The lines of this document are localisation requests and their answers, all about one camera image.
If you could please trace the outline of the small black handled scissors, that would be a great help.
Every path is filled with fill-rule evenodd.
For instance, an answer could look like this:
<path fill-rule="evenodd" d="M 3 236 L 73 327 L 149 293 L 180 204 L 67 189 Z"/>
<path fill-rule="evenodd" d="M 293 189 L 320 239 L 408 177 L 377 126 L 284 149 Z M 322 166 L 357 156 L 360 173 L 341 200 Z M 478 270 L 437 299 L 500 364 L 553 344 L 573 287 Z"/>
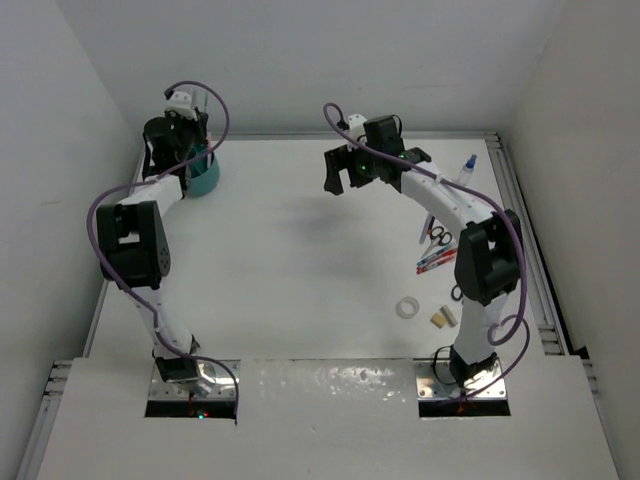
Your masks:
<path fill-rule="evenodd" d="M 423 252 L 422 258 L 426 258 L 437 249 L 449 245 L 452 241 L 452 235 L 443 226 L 436 226 L 430 231 L 429 239 L 429 246 Z"/>

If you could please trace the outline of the red gel pen labelled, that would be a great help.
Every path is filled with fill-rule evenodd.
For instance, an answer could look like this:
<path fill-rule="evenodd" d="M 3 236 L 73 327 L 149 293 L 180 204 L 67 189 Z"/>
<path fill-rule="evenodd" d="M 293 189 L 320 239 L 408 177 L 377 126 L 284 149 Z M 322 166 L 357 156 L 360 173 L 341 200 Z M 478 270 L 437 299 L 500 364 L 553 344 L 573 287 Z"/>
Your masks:
<path fill-rule="evenodd" d="M 454 260 L 456 260 L 456 257 L 451 256 L 451 257 L 445 257 L 443 259 L 431 262 L 429 264 L 426 264 L 424 266 L 421 266 L 421 267 L 417 268 L 416 269 L 416 274 L 420 275 L 420 274 L 425 273 L 427 271 L 431 271 L 431 270 L 433 270 L 435 268 L 438 268 L 439 266 L 451 263 Z"/>

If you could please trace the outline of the red gel pen thin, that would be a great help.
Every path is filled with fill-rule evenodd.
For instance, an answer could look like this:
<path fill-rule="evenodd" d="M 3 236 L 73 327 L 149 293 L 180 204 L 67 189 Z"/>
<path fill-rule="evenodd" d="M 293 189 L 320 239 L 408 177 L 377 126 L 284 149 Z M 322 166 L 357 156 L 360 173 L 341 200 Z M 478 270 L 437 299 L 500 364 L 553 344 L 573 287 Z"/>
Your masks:
<path fill-rule="evenodd" d="M 437 267 L 439 267 L 441 265 L 450 263 L 450 262 L 454 261 L 455 259 L 456 259 L 456 254 L 452 254 L 452 255 L 449 255 L 449 256 L 442 256 L 442 257 L 440 257 L 438 259 L 433 260 L 432 262 L 429 262 L 429 263 L 427 263 L 425 265 L 422 265 L 422 266 L 418 267 L 417 271 L 418 272 L 429 271 L 429 270 L 435 269 L 435 268 L 437 268 Z"/>

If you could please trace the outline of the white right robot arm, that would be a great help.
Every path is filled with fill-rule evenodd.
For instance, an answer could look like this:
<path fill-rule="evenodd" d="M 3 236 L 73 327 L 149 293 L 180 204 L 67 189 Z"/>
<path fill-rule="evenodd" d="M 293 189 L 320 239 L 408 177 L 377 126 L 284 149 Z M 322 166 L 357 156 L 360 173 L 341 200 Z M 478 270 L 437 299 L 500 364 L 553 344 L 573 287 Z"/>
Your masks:
<path fill-rule="evenodd" d="M 331 127 L 347 143 L 325 155 L 325 191 L 343 194 L 342 171 L 353 188 L 380 180 L 432 214 L 455 242 L 462 318 L 449 368 L 455 382 L 464 386 L 495 362 L 495 349 L 503 342 L 495 331 L 507 297 L 526 288 L 518 216 L 448 179 L 423 150 L 406 148 L 392 116 L 340 119 Z"/>

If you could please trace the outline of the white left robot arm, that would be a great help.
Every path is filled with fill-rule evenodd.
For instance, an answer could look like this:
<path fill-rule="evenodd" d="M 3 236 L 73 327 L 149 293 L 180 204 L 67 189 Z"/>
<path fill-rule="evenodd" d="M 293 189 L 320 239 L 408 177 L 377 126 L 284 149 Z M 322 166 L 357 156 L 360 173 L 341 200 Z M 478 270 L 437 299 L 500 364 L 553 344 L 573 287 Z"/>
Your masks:
<path fill-rule="evenodd" d="M 183 116 L 174 111 L 146 122 L 141 179 L 122 201 L 97 208 L 98 245 L 118 274 L 153 342 L 152 357 L 161 379 L 186 386 L 199 379 L 195 356 L 199 344 L 166 312 L 162 280 L 171 269 L 171 254 L 162 217 L 181 201 L 191 174 L 187 167 L 164 172 L 206 147 L 209 115 L 199 110 Z"/>

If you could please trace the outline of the teal round organizer container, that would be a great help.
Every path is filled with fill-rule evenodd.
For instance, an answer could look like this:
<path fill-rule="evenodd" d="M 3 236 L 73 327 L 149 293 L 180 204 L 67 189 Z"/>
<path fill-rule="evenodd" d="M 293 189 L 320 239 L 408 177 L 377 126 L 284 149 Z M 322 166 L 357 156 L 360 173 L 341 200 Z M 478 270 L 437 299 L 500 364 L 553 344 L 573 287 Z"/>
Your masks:
<path fill-rule="evenodd" d="M 187 194 L 197 198 L 209 194 L 217 186 L 220 168 L 214 153 L 199 157 L 189 166 L 190 180 Z"/>

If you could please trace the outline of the small blue cap bottle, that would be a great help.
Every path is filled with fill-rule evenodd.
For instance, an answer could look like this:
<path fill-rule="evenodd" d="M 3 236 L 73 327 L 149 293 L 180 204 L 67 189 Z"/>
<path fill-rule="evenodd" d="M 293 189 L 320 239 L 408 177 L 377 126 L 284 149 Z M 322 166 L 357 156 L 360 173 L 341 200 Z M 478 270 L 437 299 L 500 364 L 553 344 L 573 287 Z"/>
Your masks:
<path fill-rule="evenodd" d="M 477 161 L 477 156 L 475 154 L 471 155 L 469 159 L 463 164 L 457 178 L 455 179 L 455 184 L 466 187 L 475 171 L 475 165 Z"/>

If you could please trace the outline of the clear tape roll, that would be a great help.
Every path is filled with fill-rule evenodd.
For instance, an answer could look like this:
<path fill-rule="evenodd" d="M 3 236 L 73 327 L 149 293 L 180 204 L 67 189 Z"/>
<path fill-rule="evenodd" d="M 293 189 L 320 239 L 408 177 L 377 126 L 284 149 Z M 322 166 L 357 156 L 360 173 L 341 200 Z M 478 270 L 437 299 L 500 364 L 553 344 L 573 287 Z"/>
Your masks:
<path fill-rule="evenodd" d="M 397 302 L 395 310 L 400 318 L 412 319 L 418 314 L 420 304 L 414 297 L 405 296 Z"/>

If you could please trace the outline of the yellow eraser block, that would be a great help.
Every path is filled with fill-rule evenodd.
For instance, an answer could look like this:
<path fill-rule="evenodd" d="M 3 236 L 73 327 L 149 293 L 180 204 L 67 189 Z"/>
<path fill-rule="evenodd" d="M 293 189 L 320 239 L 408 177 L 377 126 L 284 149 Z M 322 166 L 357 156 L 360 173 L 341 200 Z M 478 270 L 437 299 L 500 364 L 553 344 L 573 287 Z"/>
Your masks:
<path fill-rule="evenodd" d="M 447 324 L 446 318 L 440 313 L 435 313 L 431 317 L 431 322 L 438 328 L 443 328 Z"/>

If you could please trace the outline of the white eraser block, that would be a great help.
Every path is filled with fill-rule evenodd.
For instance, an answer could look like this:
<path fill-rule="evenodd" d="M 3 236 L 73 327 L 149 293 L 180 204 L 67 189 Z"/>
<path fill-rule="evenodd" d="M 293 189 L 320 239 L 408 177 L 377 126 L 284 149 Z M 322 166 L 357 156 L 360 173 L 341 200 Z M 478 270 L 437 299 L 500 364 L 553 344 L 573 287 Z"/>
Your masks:
<path fill-rule="evenodd" d="M 453 314 L 453 312 L 451 311 L 451 309 L 449 308 L 448 305 L 443 305 L 440 308 L 440 313 L 446 319 L 446 322 L 451 327 L 456 327 L 458 325 L 458 320 L 457 320 L 456 316 Z"/>

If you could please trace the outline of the large black handled scissors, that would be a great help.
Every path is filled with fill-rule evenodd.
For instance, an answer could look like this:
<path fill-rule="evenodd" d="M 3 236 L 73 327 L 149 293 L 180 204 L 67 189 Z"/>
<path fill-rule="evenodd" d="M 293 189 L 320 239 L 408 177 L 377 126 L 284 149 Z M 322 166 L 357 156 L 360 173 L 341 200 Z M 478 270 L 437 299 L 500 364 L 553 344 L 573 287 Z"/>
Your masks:
<path fill-rule="evenodd" d="M 450 292 L 450 297 L 454 302 L 460 302 L 463 298 L 462 290 L 458 285 L 455 285 Z"/>

